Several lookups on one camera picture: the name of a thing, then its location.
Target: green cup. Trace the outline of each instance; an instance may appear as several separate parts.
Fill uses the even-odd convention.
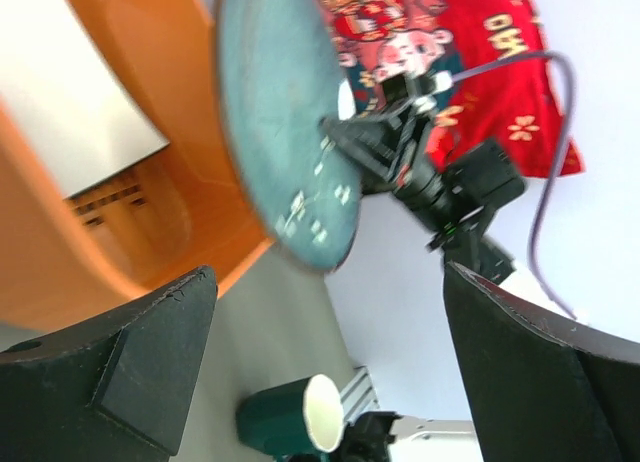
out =
[[[344,432],[340,391],[326,375],[315,375],[245,400],[236,412],[240,441],[279,461],[309,454],[328,461]]]

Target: robotic arm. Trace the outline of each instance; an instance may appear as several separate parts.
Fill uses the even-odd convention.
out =
[[[515,268],[486,236],[498,209],[522,195],[525,182],[495,140],[468,152],[443,173],[425,156],[436,113],[438,76],[395,76],[382,88],[387,105],[367,117],[326,117],[321,127],[363,172],[367,193],[392,193],[434,237],[430,250],[496,284]]]

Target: white marking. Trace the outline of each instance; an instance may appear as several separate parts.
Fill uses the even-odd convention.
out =
[[[286,226],[286,228],[284,229],[284,235],[286,235],[287,237],[291,238],[293,237],[293,235],[296,233],[296,231],[298,230],[298,226],[296,225],[295,222],[289,222]]]
[[[285,219],[284,216],[281,215],[280,217],[278,217],[278,220],[276,221],[276,225],[275,225],[276,232],[278,232],[278,234],[282,234],[286,226],[287,226],[287,219]]]
[[[330,140],[329,137],[325,137],[324,139],[322,139],[322,142],[320,142],[320,148],[325,153],[329,152],[330,150],[333,150],[335,146],[336,146],[336,143],[333,140]]]
[[[291,202],[291,212],[293,214],[297,214],[300,209],[304,206],[304,193],[302,191],[298,192],[298,194],[293,198]]]
[[[335,190],[334,195],[342,205],[345,205],[349,201],[349,197],[351,196],[351,187],[343,187],[339,185]]]
[[[326,240],[327,240],[327,236],[329,235],[329,232],[326,231],[326,229],[322,229],[318,235],[316,235],[313,239],[313,243],[316,245],[321,245],[323,244]]]

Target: gray floor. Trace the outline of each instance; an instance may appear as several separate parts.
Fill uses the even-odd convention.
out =
[[[0,327],[0,349],[32,335]],[[238,402],[317,373],[339,388],[354,375],[324,280],[272,250],[218,301],[182,448],[172,460],[271,460],[238,443]]]

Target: cable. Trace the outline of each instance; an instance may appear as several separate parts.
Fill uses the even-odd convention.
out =
[[[462,82],[463,80],[469,79],[471,77],[475,77],[477,75],[484,74],[486,72],[490,72],[502,67],[506,67],[507,65],[515,64],[518,62],[524,62],[526,60],[532,59],[549,59],[555,61],[559,68],[562,71],[562,75],[565,79],[565,90],[566,90],[566,98],[565,98],[565,115],[562,122],[562,127],[560,129],[560,134],[558,136],[558,143],[554,152],[553,162],[551,164],[551,173],[547,178],[544,187],[542,189],[542,195],[540,197],[540,201],[538,202],[538,207],[536,209],[536,213],[533,219],[533,223],[531,225],[531,232],[529,234],[529,244],[527,248],[529,269],[533,273],[533,275],[538,279],[538,283],[542,290],[545,292],[547,297],[551,299],[560,309],[562,309],[569,317],[574,320],[577,320],[578,317],[575,311],[563,302],[563,300],[554,292],[554,290],[549,286],[544,276],[542,275],[542,271],[540,270],[540,264],[538,263],[538,245],[540,242],[540,234],[542,231],[542,225],[544,223],[544,218],[547,213],[547,209],[549,207],[549,200],[551,198],[551,192],[556,183],[556,179],[560,176],[562,172],[562,168],[564,167],[564,161],[567,157],[567,152],[569,150],[569,129],[571,128],[571,122],[573,120],[574,108],[575,108],[575,75],[571,63],[569,60],[562,54],[553,51],[536,51],[536,52],[527,52],[524,54],[518,54],[513,57],[509,57],[507,59],[496,60],[494,62],[489,62],[488,64],[480,65],[478,67],[474,67],[469,70],[465,70],[464,72],[460,72],[458,74],[453,75],[453,83],[457,84],[458,82]]]

